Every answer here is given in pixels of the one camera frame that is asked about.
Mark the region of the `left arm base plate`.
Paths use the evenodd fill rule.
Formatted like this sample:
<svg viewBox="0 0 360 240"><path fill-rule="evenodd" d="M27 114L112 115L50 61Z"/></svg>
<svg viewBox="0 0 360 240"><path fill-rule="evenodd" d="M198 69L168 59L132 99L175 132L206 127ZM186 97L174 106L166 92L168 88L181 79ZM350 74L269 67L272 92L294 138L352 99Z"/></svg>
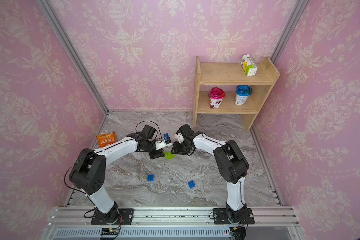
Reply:
<svg viewBox="0 0 360 240"><path fill-rule="evenodd" d="M104 214L95 208L91 220L92 225L131 225L134 217L134 209L121 208Z"/></svg>

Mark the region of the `green 2x4 lego brick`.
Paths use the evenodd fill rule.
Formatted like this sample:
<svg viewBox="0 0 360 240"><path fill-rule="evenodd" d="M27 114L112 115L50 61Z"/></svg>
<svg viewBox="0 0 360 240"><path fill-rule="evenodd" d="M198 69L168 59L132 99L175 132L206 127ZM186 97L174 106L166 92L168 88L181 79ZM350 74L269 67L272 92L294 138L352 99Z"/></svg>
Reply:
<svg viewBox="0 0 360 240"><path fill-rule="evenodd" d="M167 160L171 160L176 156L175 154L171 154L170 152L164 152L164 154L165 154L164 158Z"/></svg>

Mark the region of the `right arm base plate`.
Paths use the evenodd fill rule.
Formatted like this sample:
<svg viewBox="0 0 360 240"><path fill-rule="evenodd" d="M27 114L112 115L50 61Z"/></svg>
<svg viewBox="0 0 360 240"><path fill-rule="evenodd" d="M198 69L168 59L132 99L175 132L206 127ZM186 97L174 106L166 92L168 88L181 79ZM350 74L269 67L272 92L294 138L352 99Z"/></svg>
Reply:
<svg viewBox="0 0 360 240"><path fill-rule="evenodd" d="M215 225L244 224L253 225L255 223L252 209L242 208L238 211L226 210L224 208L214 208L212 219Z"/></svg>

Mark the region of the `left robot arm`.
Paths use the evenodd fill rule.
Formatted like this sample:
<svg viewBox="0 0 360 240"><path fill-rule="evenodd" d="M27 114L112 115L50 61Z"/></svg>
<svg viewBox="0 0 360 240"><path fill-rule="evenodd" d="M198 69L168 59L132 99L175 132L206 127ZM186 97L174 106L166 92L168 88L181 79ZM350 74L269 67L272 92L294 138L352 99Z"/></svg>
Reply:
<svg viewBox="0 0 360 240"><path fill-rule="evenodd" d="M95 206L95 213L111 225L121 220L118 204L104 187L107 166L125 155L149 153L151 159L165 156L163 148L172 145L168 137L154 139L156 129L145 125L142 131L131 133L120 141L99 149L83 149L69 174L69 181L79 188Z"/></svg>

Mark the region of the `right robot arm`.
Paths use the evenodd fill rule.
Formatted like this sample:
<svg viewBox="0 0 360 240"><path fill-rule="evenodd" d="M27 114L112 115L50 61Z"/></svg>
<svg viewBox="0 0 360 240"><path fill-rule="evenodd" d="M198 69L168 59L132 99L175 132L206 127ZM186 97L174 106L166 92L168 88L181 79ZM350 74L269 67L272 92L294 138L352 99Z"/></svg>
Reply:
<svg viewBox="0 0 360 240"><path fill-rule="evenodd" d="M195 150L211 154L222 178L227 182L226 213L232 223L254 224L252 210L244 197L244 183L249 163L237 143L215 140L202 132L194 132L185 124L176 132L177 141L171 150L175 155L191 156Z"/></svg>

